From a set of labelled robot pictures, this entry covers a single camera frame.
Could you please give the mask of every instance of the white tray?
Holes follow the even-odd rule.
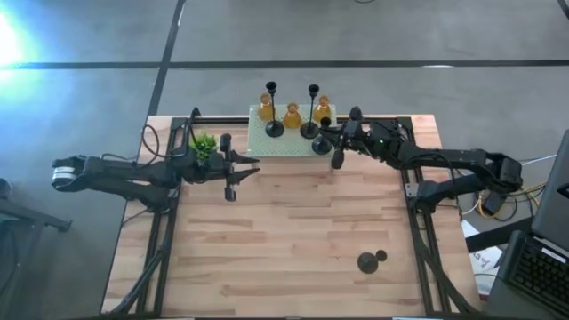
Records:
[[[312,139],[304,139],[301,129],[286,129],[282,136],[271,138],[265,133],[267,123],[259,119],[257,110],[259,105],[249,106],[249,133],[247,136],[248,156],[318,156],[312,150]],[[336,107],[330,105],[332,126],[336,125]],[[275,119],[283,121],[286,115],[286,105],[275,105]],[[299,105],[299,114],[302,122],[309,120],[310,105]],[[333,150],[323,156],[331,156]]]

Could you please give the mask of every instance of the wooden table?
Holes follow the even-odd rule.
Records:
[[[417,144],[440,148],[435,117],[411,117]],[[161,146],[171,119],[148,119]],[[231,133],[233,148],[246,153],[246,125],[200,128],[218,137]],[[140,160],[149,158],[143,148]],[[339,171],[330,171],[328,158],[262,159],[260,168],[236,188],[235,203],[224,200],[223,181],[183,185],[163,316],[424,315],[398,171],[353,152]],[[423,171],[426,180],[448,179],[446,170]],[[129,203],[124,218],[141,209]],[[457,212],[439,207],[433,220],[446,274],[479,307]],[[151,221],[151,214],[142,215],[122,229],[103,311],[140,275]],[[361,273],[357,256],[379,249],[388,259],[374,274]]]

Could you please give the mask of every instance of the black candlestick holder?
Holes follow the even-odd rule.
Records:
[[[320,88],[316,84],[309,86],[310,93],[310,118],[301,126],[301,136],[305,139],[314,139],[319,132],[317,124],[312,122],[312,109],[314,108],[314,98],[318,95]]]
[[[328,117],[322,118],[320,124],[323,128],[330,126],[332,121]],[[332,150],[332,143],[330,143],[325,137],[322,135],[318,135],[314,141],[312,141],[312,151],[314,151],[317,155],[323,156]]]
[[[274,81],[270,81],[267,82],[267,85],[265,85],[265,87],[267,88],[267,92],[268,94],[270,94],[270,102],[273,105],[273,120],[269,121],[267,123],[267,126],[265,127],[265,133],[271,137],[271,138],[277,138],[283,135],[283,133],[285,133],[285,127],[283,126],[283,123],[280,121],[277,121],[275,119],[275,113],[276,113],[276,108],[275,108],[275,92],[276,92],[276,83]]]
[[[285,127],[283,123],[277,120],[271,120],[267,122],[267,126],[265,127],[265,132],[271,138],[277,138],[283,135],[285,132]]]

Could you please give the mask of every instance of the small potted plant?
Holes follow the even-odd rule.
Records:
[[[215,149],[217,148],[215,137],[208,135],[205,130],[202,130],[196,137],[194,137],[189,145],[196,151],[197,163],[200,166],[207,164],[210,155],[215,152]]]

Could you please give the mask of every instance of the black keyboard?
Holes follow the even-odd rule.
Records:
[[[517,233],[501,278],[547,308],[569,316],[567,258],[530,236]]]

